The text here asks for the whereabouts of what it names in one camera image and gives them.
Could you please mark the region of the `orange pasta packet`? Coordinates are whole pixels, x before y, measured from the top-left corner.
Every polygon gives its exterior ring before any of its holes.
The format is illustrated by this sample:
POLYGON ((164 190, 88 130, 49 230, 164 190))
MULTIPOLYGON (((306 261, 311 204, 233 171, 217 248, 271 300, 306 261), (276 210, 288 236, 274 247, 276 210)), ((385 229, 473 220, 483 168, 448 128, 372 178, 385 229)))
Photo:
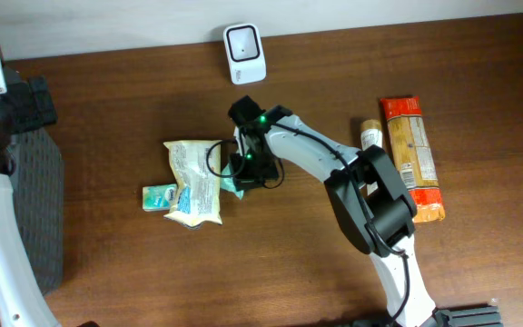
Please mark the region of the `orange pasta packet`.
POLYGON ((382 98, 393 161, 416 204, 415 223, 446 217, 439 179, 417 96, 382 98))

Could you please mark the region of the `grey plastic mesh basket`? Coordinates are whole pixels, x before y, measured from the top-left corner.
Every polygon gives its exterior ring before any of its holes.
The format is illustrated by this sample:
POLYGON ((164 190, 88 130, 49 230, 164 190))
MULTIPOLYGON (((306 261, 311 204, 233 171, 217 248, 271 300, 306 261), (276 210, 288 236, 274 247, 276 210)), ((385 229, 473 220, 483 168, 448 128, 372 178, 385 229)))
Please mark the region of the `grey plastic mesh basket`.
POLYGON ((9 152, 18 230, 46 296, 64 277, 64 160, 44 128, 13 136, 9 152))

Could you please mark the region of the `small teal tissue pack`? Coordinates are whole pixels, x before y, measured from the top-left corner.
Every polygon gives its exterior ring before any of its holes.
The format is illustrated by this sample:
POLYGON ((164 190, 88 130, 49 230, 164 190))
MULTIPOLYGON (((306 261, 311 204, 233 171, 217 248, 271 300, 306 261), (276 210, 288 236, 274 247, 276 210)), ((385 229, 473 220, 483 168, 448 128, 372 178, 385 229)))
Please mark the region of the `small teal tissue pack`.
POLYGON ((143 188, 143 205, 146 212, 166 211, 171 208, 177 191, 176 184, 153 185, 143 188))

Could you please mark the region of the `white barcode scanner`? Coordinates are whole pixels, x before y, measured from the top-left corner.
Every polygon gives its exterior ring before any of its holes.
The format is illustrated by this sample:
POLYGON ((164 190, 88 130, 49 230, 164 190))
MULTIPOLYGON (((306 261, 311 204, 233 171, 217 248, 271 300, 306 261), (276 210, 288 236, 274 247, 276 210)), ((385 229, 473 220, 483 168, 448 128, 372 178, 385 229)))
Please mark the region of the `white barcode scanner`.
POLYGON ((261 35, 254 24, 227 26, 223 42, 233 84, 260 82, 267 75, 261 35))

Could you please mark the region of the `white hair product tube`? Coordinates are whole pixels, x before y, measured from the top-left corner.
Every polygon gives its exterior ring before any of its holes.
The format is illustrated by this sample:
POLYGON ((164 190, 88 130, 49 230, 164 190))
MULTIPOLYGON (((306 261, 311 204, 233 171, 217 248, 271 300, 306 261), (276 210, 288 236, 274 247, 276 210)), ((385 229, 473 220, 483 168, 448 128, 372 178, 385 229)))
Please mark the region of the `white hair product tube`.
POLYGON ((363 151, 373 145, 382 147, 383 133, 379 120, 369 119, 360 124, 360 141, 363 151))

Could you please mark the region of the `cream snack bag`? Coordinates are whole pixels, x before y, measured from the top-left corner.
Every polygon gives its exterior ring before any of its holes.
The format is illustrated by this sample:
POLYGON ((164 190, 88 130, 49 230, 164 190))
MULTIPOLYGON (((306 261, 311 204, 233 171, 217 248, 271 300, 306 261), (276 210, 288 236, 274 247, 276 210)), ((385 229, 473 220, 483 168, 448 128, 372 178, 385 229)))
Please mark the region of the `cream snack bag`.
POLYGON ((203 223, 222 225, 221 150, 218 140, 180 140, 164 142, 177 191, 164 216, 187 228, 203 223))

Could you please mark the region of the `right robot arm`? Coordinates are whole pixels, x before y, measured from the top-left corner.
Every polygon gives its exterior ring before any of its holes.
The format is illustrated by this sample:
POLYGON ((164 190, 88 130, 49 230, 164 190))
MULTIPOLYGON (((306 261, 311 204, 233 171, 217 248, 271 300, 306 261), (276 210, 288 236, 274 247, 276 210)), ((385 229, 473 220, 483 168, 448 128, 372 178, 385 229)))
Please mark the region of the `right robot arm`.
POLYGON ((416 204, 386 152, 337 143, 289 109, 261 109, 244 96, 228 112, 239 152, 230 177, 239 191, 279 181, 289 161, 323 183, 347 240, 368 255, 387 299, 386 326, 435 326, 437 307, 415 256, 416 204))

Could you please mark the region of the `teal snack pouch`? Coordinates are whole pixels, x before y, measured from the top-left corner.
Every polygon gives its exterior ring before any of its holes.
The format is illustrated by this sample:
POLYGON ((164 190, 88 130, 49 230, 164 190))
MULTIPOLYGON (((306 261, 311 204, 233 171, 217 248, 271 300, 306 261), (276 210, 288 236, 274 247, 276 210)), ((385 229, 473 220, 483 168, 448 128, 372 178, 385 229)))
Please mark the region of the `teal snack pouch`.
POLYGON ((244 196, 244 191, 237 190, 235 181, 232 177, 229 177, 231 172, 231 166, 227 163, 222 169, 223 178, 221 179, 221 188, 224 191, 233 193, 239 200, 241 200, 244 196))

